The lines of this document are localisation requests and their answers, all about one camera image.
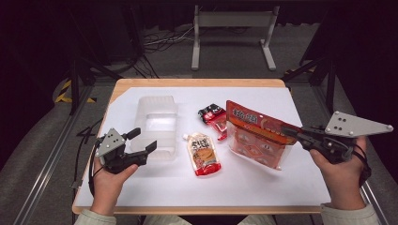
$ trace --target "black cable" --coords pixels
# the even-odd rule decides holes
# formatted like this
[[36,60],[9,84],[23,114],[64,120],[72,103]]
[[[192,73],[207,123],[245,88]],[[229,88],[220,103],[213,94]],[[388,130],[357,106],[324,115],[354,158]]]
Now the black cable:
[[146,55],[143,54],[144,59],[147,61],[149,64],[150,68],[152,69],[153,73],[155,73],[156,78],[159,78],[158,74],[156,73],[155,69],[152,67],[152,64],[149,62],[148,58],[146,58]]
[[171,32],[170,31],[159,31],[159,32],[155,32],[155,33],[152,33],[152,34],[144,35],[144,38],[150,37],[150,36],[156,36],[159,39],[158,35],[163,34],[163,33],[166,33],[166,35],[167,35],[167,34],[170,34]]
[[[134,64],[135,64],[135,62],[130,62],[124,67],[117,68],[117,69],[114,69],[114,70],[111,70],[111,71],[113,73],[120,74],[120,73],[126,72],[127,70],[131,69]],[[103,72],[100,72],[100,71],[91,70],[91,72],[93,72],[94,75],[97,76],[97,77],[107,77],[108,76],[108,75],[106,75],[106,74],[104,74]]]
[[157,40],[159,40],[159,36],[157,36],[155,34],[149,34],[149,35],[144,36],[144,42],[146,42],[146,43],[150,43],[150,42],[157,41]]
[[[74,168],[74,175],[73,175],[73,182],[76,182],[77,179],[77,171],[78,171],[78,165],[79,165],[79,157],[80,157],[80,153],[82,151],[82,146],[83,143],[86,144],[88,142],[88,138],[91,136],[91,131],[93,130],[93,128],[102,121],[103,118],[101,118],[99,121],[97,121],[96,123],[94,123],[91,127],[86,127],[84,130],[80,131],[79,134],[82,134],[83,132],[85,132],[84,136],[82,137],[82,140],[79,143],[79,147],[76,153],[76,158],[75,158],[75,168]],[[72,203],[74,202],[76,197],[76,189],[73,189],[73,195],[72,195]],[[72,213],[72,223],[74,223],[76,221],[76,215],[74,213]]]
[[103,169],[103,166],[101,166],[96,172],[94,172],[93,177],[97,175],[101,170]]
[[141,74],[141,76],[142,76],[143,78],[146,79],[146,76],[144,75],[144,73],[142,73],[137,67],[133,67],[133,68],[135,69],[135,71],[137,71],[139,74]]
[[88,187],[90,188],[90,192],[94,197],[94,175],[93,175],[93,164],[94,164],[94,155],[96,155],[97,149],[100,147],[101,141],[97,139],[96,143],[94,144],[94,148],[91,151],[90,155],[90,163],[88,167]]
[[352,154],[355,155],[357,158],[359,158],[365,167],[369,167],[368,158],[366,157],[366,153],[363,151],[363,149],[359,145],[357,145],[356,143],[354,145],[359,148],[359,150],[362,152],[363,156],[356,151],[353,151]]
[[275,225],[278,225],[278,221],[276,220],[276,215],[272,215],[272,218],[274,219]]
[[[162,34],[162,33],[165,33],[162,37],[159,37],[159,36],[157,35],[157,34],[160,35],[160,34]],[[155,36],[155,37],[157,37],[157,38],[152,39],[152,41],[148,41],[146,44],[150,44],[151,42],[157,42],[157,41],[162,42],[162,41],[164,41],[164,40],[166,40],[166,39],[174,38],[175,35],[176,35],[176,31],[174,31],[174,32],[166,31],[166,32],[157,32],[157,33],[149,34],[149,35],[147,35],[146,37]]]
[[155,52],[166,51],[167,49],[172,47],[174,44],[178,44],[178,43],[181,43],[182,41],[186,40],[184,37],[185,36],[189,36],[191,34],[191,32],[192,32],[192,28],[190,28],[189,30],[180,32],[180,33],[182,33],[182,35],[177,34],[176,32],[174,32],[168,38],[161,38],[160,40],[152,41],[152,43],[158,42],[157,48],[148,48],[148,47],[146,47],[145,49],[147,51],[151,51],[151,52],[146,52],[146,53],[155,53]]
[[[165,33],[162,37],[159,37],[157,34],[161,34],[161,33]],[[149,34],[144,36],[144,41],[146,42],[144,45],[151,43],[151,42],[156,42],[156,41],[160,41],[162,39],[166,39],[166,37],[168,37],[172,32],[167,31],[167,32],[157,32],[157,33],[153,33],[153,34]]]
[[145,70],[149,73],[149,76],[152,78],[152,77],[153,77],[153,76],[152,76],[152,71],[151,71],[148,67],[146,67],[146,64],[145,64],[144,60],[142,60],[142,59],[140,58],[140,62],[141,62],[141,64],[143,64]]
[[314,221],[313,215],[311,215],[311,214],[310,214],[310,220],[311,220],[311,224],[315,225],[315,221]]

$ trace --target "metal frame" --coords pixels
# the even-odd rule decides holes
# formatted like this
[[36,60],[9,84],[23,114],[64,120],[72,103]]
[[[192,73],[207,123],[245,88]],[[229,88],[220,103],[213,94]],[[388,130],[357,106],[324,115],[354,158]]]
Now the metal frame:
[[255,12],[226,12],[226,11],[200,11],[195,6],[194,12],[194,34],[192,64],[191,69],[199,69],[200,39],[199,27],[217,27],[217,26],[242,26],[242,27],[266,27],[266,36],[260,39],[260,45],[266,57],[269,70],[276,69],[275,62],[269,49],[269,43],[272,32],[278,18],[279,7],[274,7],[273,11],[255,11]]
[[76,124],[79,115],[83,110],[84,102],[86,99],[89,98],[92,88],[93,88],[92,86],[86,86],[84,88],[80,98],[80,101],[83,102],[83,104],[80,104],[78,106],[75,114],[69,116],[66,124],[64,125],[64,128],[62,129],[61,134],[58,137],[58,140],[55,143],[55,146],[51,154],[49,155],[46,163],[43,166],[43,169],[41,169],[41,172],[38,175],[38,179],[36,179],[35,185],[33,185],[28,197],[26,198],[23,204],[22,209],[20,210],[20,213],[15,218],[13,224],[15,225],[27,224],[29,219],[32,217],[33,212],[35,211],[36,206],[38,205],[38,201],[40,200],[41,195],[43,194],[45,188],[47,187],[47,184],[49,183],[50,178],[53,175],[55,167],[62,156],[68,136],[72,131],[74,125]]

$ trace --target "small snack bag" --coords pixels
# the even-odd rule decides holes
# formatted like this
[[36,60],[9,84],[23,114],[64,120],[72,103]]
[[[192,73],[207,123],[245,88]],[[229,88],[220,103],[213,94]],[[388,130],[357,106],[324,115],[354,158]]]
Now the small snack bag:
[[185,134],[183,138],[188,141],[188,151],[197,176],[217,172],[222,167],[210,137],[193,133],[192,135]]
[[282,159],[297,140],[281,133],[281,126],[295,128],[284,121],[226,102],[228,145],[239,155],[280,170]]
[[219,133],[217,140],[221,141],[226,138],[227,133],[225,109],[216,104],[211,104],[205,107],[203,110],[198,111],[198,114],[205,124],[212,126]]

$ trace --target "tripod leg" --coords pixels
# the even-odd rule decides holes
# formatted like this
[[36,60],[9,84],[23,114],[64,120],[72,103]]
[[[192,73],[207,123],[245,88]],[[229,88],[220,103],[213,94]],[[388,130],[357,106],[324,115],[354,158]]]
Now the tripod leg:
[[313,74],[308,79],[311,86],[319,86],[325,80],[326,75],[330,72],[330,61],[329,58],[325,58],[316,66]]
[[326,92],[326,106],[330,113],[334,112],[333,109],[333,97],[334,97],[334,84],[336,80],[336,66],[333,65],[333,61],[330,62],[330,71],[328,76],[328,89]]
[[192,63],[191,69],[198,70],[199,69],[199,55],[200,55],[200,39],[199,39],[199,7],[195,6],[195,13],[193,19],[193,29],[195,32],[195,39],[193,42],[193,52],[192,52]]
[[76,61],[70,63],[70,79],[72,88],[72,109],[70,115],[73,115],[79,106],[79,76],[76,71]]
[[310,63],[299,67],[298,69],[296,69],[293,72],[290,72],[289,74],[285,75],[284,77],[281,78],[282,81],[284,81],[285,83],[290,81],[291,79],[297,77],[298,75],[302,74],[303,72],[307,71],[310,68],[313,68],[315,66],[317,66],[319,63],[321,63],[325,58],[318,58],[315,59],[313,61],[311,61]]
[[119,79],[123,78],[122,76],[118,75],[117,73],[112,72],[110,69],[108,69],[107,67],[104,67],[103,65],[99,65],[98,63],[95,63],[95,62],[93,62],[89,59],[86,59],[84,57],[80,57],[80,59],[85,64],[91,66],[92,68],[96,68],[101,73],[103,73],[111,78],[114,78],[115,80],[119,80]]

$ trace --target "gray floor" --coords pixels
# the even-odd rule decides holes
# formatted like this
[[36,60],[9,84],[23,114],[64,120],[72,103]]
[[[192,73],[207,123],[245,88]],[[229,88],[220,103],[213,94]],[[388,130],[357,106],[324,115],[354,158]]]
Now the gray floor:
[[[298,66],[316,28],[316,25],[287,25],[275,28],[270,48],[277,66],[276,71],[268,70],[258,42],[263,31],[253,28],[243,34],[235,34],[225,29],[205,32],[201,36],[201,61],[200,69],[197,71],[191,70],[191,40],[185,40],[164,52],[148,53],[147,58],[163,79],[281,78],[286,70]],[[126,78],[140,77],[132,69],[122,75]],[[319,88],[311,87],[304,81],[305,76],[301,76],[287,83],[292,88],[292,96],[302,123],[326,124],[329,115],[323,105],[324,84]],[[56,103],[55,107],[32,127],[0,172],[0,224],[12,224],[14,221],[22,221],[25,224],[72,222],[73,190],[69,186],[74,180],[76,156],[82,139],[76,135],[101,119],[114,86],[115,82],[110,79],[98,79],[94,87],[81,88],[89,97],[97,98],[96,103],[82,104],[76,116],[69,116],[69,103]],[[54,98],[58,95],[59,88],[54,91]],[[355,113],[340,85],[336,87],[334,107],[335,110]],[[96,126],[93,133],[99,128],[100,126]],[[61,134],[68,136],[60,139]],[[77,164],[78,179],[83,175],[93,143],[94,138],[90,138],[88,143],[82,146]],[[368,183],[377,203],[388,223],[398,224],[398,186],[372,146],[369,150],[369,160],[374,173]],[[48,165],[46,162],[53,162],[54,169],[45,167]],[[40,172],[46,172],[47,176],[42,178]],[[136,221],[136,217],[133,216],[117,217],[118,224],[135,224]],[[322,224],[319,215],[278,215],[276,218],[278,224],[311,224],[312,219],[314,224]]]

